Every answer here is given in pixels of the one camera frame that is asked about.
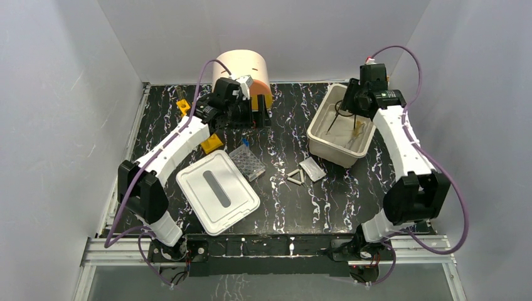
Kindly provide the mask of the white clay pipe triangle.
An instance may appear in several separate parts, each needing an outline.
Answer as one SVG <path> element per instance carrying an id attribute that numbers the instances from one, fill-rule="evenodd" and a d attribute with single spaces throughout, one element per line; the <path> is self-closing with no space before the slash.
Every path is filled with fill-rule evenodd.
<path id="1" fill-rule="evenodd" d="M 296 185 L 303 185 L 304 171 L 302 169 L 293 170 L 287 174 L 286 180 Z"/>

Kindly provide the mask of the yellow test tube rack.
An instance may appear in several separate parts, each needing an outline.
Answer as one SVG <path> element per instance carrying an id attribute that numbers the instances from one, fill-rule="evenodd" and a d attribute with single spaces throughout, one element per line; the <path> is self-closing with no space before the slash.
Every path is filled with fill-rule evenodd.
<path id="1" fill-rule="evenodd" d="M 178 109 L 181 112 L 181 117 L 184 117 L 191 109 L 190 104 L 184 98 L 178 100 L 176 102 L 176 105 L 178 106 Z M 202 142 L 200 146 L 205 154 L 209 154 L 217 150 L 219 147 L 223 146 L 223 142 L 216 134 L 212 134 L 208 139 Z"/>

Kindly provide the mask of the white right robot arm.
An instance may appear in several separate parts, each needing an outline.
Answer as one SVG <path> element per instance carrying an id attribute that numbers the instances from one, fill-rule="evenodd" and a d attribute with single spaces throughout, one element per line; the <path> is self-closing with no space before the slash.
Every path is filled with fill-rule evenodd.
<path id="1" fill-rule="evenodd" d="M 371 120 L 395 170 L 395 183 L 385 194 L 382 209 L 358 228 L 363 236 L 353 243 L 354 254 L 368 260 L 377 253 L 377 242 L 383 238 L 436 218 L 450 181 L 417 149 L 415 135 L 405 133 L 407 103 L 401 91 L 388 88 L 386 66 L 369 58 L 359 70 L 360 78 L 350 80 L 341 108 Z"/>

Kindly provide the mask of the brown test tube brush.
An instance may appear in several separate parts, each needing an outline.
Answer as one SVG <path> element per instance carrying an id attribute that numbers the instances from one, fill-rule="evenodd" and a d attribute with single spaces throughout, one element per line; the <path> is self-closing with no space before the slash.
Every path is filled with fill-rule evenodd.
<path id="1" fill-rule="evenodd" d="M 354 123 L 352 138 L 356 139 L 359 136 L 363 135 L 365 132 L 365 127 L 366 127 L 366 124 L 364 122 L 356 120 Z"/>

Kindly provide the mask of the white plastic bin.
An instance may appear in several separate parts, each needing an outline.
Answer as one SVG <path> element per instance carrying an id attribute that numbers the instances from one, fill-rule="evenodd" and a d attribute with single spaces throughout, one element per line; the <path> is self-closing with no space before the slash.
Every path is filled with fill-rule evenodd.
<path id="1" fill-rule="evenodd" d="M 343 99 L 346 90 L 347 87 L 339 83 L 329 86 L 307 129 L 307 137 L 312 155 L 350 168 L 367 154 L 376 127 L 365 117 L 336 114 L 336 103 Z M 356 120 L 366 124 L 364 135 L 356 139 L 351 149 L 346 149 L 344 146 L 351 138 Z"/>

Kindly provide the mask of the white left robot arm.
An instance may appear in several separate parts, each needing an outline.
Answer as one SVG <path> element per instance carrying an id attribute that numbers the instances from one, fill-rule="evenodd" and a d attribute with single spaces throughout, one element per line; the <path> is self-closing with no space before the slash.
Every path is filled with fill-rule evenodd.
<path id="1" fill-rule="evenodd" d="M 172 261 L 187 254 L 183 231 L 169 212 L 165 186 L 182 161 L 217 130 L 256 127 L 259 117 L 268 117 L 266 102 L 258 99 L 258 110 L 239 92 L 209 93 L 197 99 L 178 126 L 158 145 L 134 161 L 118 168 L 119 214 L 130 211 L 142 229 L 162 243 Z M 260 198 L 236 160 L 225 151 L 214 150 L 205 158 L 178 172 L 177 182 L 196 212 L 205 231 L 222 234 L 260 205 Z"/>

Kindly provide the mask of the clear plastic tube rack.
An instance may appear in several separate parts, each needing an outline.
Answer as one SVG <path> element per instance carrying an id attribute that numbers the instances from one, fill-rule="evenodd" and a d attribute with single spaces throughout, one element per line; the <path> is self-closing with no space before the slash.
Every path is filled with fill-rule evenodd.
<path id="1" fill-rule="evenodd" d="M 265 164 L 245 144 L 231 151 L 229 156 L 237 169 L 249 182 L 256 180 L 266 171 Z"/>

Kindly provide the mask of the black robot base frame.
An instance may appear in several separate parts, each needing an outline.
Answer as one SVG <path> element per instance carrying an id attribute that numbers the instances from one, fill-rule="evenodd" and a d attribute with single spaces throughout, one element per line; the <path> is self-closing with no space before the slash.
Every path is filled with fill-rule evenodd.
<path id="1" fill-rule="evenodd" d="M 378 265 L 392 261 L 388 246 L 363 235 L 185 235 L 174 247 L 153 241 L 148 259 L 164 267 L 182 266 L 191 277 L 214 275 L 325 274 L 373 282 Z"/>

